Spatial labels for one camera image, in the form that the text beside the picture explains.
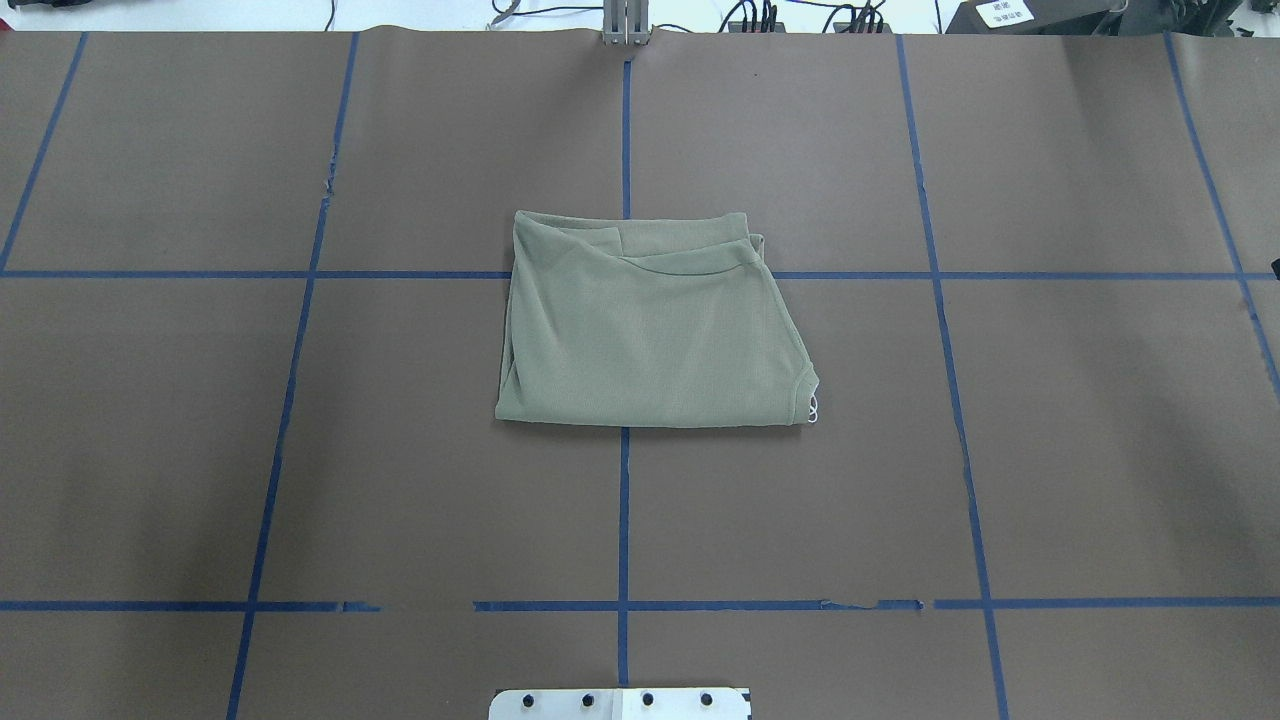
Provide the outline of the olive green long-sleeve shirt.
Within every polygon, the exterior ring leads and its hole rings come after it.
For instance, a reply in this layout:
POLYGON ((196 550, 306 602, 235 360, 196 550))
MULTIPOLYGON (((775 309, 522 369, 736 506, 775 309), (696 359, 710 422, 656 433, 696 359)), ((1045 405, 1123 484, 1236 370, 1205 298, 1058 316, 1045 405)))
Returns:
POLYGON ((495 418, 581 427, 795 427, 820 379, 732 211, 591 219, 521 210, 495 418))

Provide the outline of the brown paper table cover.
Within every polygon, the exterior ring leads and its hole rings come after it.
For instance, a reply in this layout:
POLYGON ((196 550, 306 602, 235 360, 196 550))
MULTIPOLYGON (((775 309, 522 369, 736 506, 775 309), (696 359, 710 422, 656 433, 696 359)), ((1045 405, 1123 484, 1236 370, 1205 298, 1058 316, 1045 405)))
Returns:
POLYGON ((3 36, 3 716, 1277 716, 1277 42, 3 36), (494 416, 520 209, 745 211, 805 428, 494 416))

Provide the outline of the black laptop computer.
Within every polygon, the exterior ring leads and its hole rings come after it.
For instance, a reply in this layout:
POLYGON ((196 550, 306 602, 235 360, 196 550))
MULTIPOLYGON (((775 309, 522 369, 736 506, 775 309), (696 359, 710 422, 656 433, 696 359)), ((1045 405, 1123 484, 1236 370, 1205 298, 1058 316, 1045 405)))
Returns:
POLYGON ((1128 1, 965 1, 945 35, 1092 35, 1128 1))

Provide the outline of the aluminium frame post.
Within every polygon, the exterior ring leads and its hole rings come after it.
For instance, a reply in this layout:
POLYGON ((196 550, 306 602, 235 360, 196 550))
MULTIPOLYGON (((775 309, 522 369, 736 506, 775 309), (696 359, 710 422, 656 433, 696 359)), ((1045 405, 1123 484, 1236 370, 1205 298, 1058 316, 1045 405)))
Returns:
POLYGON ((608 46, 644 46, 652 37, 648 0, 602 1, 602 41, 608 46))

